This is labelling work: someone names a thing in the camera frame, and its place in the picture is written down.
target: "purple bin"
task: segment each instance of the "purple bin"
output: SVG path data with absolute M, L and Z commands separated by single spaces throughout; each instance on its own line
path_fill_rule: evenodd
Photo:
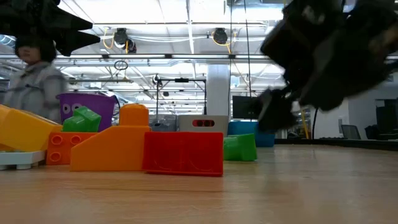
M 86 106 L 101 116 L 98 132 L 112 125 L 114 106 L 118 103 L 113 97 L 84 93 L 62 93 L 57 96 L 57 99 L 60 100 L 62 123 L 72 117 L 74 109 Z

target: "white toy piece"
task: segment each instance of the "white toy piece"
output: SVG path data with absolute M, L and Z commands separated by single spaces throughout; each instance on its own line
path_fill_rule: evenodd
M 45 151 L 36 152 L 0 152 L 0 170 L 16 165 L 18 170 L 30 169 L 38 166 L 45 159 Z
M 178 128 L 183 132 L 205 132 L 223 133 L 224 137 L 228 133 L 229 116 L 212 115 L 180 115 L 178 116 Z

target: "black cable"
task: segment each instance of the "black cable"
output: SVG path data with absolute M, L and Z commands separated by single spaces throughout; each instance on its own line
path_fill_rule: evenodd
M 243 1 L 244 4 L 244 14 L 246 15 L 246 38 L 248 40 L 248 63 L 249 63 L 249 91 L 250 91 L 250 97 L 251 97 L 251 72 L 250 72 L 250 45 L 249 45 L 249 25 L 248 25 L 248 18 L 247 18 L 247 12 L 246 12 L 246 0 Z
M 318 108 L 315 109 L 315 114 L 313 115 L 312 140 L 315 139 L 315 122 L 317 122 L 317 114 L 318 114 Z
M 234 5 L 234 1 L 231 1 L 231 15 L 230 15 L 230 29 L 231 29 L 231 35 L 229 36 L 230 44 L 229 44 L 229 54 L 232 54 L 232 7 Z M 229 91 L 228 91 L 228 116 L 231 116 L 231 76 L 232 76 L 232 57 L 229 58 Z

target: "wall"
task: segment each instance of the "wall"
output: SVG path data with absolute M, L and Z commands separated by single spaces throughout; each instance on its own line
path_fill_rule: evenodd
M 398 86 L 384 84 L 377 88 L 349 99 L 349 124 L 355 125 L 361 139 L 367 139 L 365 128 L 377 124 L 376 100 L 394 100 L 398 98 Z
M 315 109 L 311 109 L 311 121 L 314 119 L 314 114 Z M 318 111 L 315 124 L 315 139 L 343 137 L 339 132 L 339 119 L 342 119 L 342 124 L 348 124 L 349 113 L 347 100 L 343 101 L 338 108 L 329 112 Z

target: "chair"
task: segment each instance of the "chair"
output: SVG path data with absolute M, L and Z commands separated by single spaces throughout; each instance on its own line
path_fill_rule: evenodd
M 344 138 L 361 140 L 361 135 L 355 125 L 342 124 L 341 130 L 343 131 Z

